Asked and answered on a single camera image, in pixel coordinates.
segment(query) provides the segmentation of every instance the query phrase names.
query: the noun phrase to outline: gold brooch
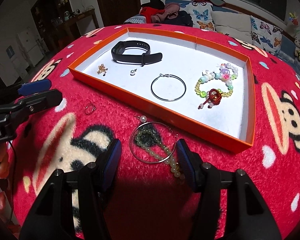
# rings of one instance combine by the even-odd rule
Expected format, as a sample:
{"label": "gold brooch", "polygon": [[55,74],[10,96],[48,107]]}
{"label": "gold brooch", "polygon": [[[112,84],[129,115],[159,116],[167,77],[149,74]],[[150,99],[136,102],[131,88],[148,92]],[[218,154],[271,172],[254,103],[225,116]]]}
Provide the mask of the gold brooch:
{"label": "gold brooch", "polygon": [[101,74],[101,73],[104,72],[103,76],[105,76],[106,73],[107,73],[107,70],[108,70],[108,69],[105,68],[105,65],[101,64],[101,65],[99,66],[99,70],[97,71],[97,74],[99,75],[99,74]]}

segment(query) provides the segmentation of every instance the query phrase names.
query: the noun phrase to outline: red knotted charm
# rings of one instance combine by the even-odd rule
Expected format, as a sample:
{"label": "red knotted charm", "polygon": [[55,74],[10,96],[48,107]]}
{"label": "red knotted charm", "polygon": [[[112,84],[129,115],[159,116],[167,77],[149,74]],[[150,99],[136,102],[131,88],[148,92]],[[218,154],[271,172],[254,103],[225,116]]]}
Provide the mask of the red knotted charm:
{"label": "red knotted charm", "polygon": [[209,91],[208,99],[202,105],[204,105],[207,102],[210,102],[216,106],[216,105],[220,104],[221,98],[222,98],[221,93],[218,90],[213,88]]}

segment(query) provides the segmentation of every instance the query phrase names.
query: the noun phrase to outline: black fitness band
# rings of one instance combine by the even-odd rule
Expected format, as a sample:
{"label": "black fitness band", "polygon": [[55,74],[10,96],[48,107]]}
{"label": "black fitness band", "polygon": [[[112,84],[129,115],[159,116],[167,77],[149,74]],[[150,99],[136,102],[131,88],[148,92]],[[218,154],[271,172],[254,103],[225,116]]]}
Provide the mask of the black fitness band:
{"label": "black fitness band", "polygon": [[[126,48],[142,48],[147,51],[142,55],[122,55]],[[143,41],[119,41],[111,49],[112,58],[115,61],[140,63],[143,67],[146,64],[152,64],[162,60],[162,53],[150,54],[150,46]]]}

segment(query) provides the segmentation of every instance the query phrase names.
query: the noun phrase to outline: beaded bracelet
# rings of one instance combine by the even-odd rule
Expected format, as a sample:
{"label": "beaded bracelet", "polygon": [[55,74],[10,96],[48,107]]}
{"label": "beaded bracelet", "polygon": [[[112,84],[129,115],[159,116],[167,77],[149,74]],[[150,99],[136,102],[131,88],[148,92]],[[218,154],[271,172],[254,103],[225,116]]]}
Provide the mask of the beaded bracelet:
{"label": "beaded bracelet", "polygon": [[[207,99],[203,104],[199,105],[198,109],[203,108],[204,104],[207,102],[209,103],[208,108],[212,108],[214,105],[218,105],[220,103],[222,97],[229,97],[232,95],[233,85],[231,80],[234,80],[238,77],[238,68],[232,66],[230,63],[227,63],[221,64],[220,70],[220,73],[209,73],[206,70],[205,73],[202,73],[202,77],[196,83],[194,87],[194,91],[196,92],[196,94],[202,98]],[[220,79],[225,82],[229,92],[222,92],[221,89],[212,89],[207,92],[200,91],[200,85],[212,79]]]}
{"label": "beaded bracelet", "polygon": [[[161,157],[159,154],[155,153],[153,150],[150,149],[150,147],[147,147],[142,141],[141,136],[142,134],[149,134],[153,138],[153,141],[165,152],[165,154],[170,155],[171,151],[168,147],[166,147],[159,138],[156,137],[156,134],[152,132],[151,129],[142,129],[140,132],[137,133],[135,136],[135,140],[137,142],[137,145],[141,147],[141,149],[145,150],[147,153],[149,153],[150,156],[154,157],[156,160],[163,160],[165,157]],[[181,173],[181,168],[179,163],[176,162],[176,159],[171,156],[169,159],[164,161],[164,164],[170,165],[171,172],[174,174],[176,178],[185,179],[184,174]]]}

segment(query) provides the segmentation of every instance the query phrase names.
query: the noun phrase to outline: red fuzzy rug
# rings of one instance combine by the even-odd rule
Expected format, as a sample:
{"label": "red fuzzy rug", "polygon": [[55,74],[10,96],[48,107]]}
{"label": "red fuzzy rug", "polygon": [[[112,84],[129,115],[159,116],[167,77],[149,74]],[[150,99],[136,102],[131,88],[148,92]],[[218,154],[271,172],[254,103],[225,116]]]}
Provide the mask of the red fuzzy rug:
{"label": "red fuzzy rug", "polygon": [[[199,194],[191,193],[186,184],[180,185],[168,165],[143,164],[130,152],[129,136],[139,124],[135,116],[144,113],[78,82],[67,69],[92,46],[128,26],[101,28],[82,36],[56,54],[33,79],[48,77],[52,88],[63,93],[63,101],[56,108],[31,116],[18,128],[13,141],[18,155],[14,208],[21,224],[53,170],[77,170],[94,161],[113,138],[118,138],[122,156],[117,175],[110,192],[101,196],[112,239],[188,238]],[[204,161],[227,171],[247,171],[285,238],[300,220],[300,81],[293,69],[271,54],[219,33],[174,25],[138,27],[198,36],[250,57],[256,91],[254,146],[233,155],[176,131]],[[87,116],[84,108],[90,102],[96,111]],[[224,196],[216,237],[223,234]],[[76,203],[74,196],[74,222],[79,232]]]}

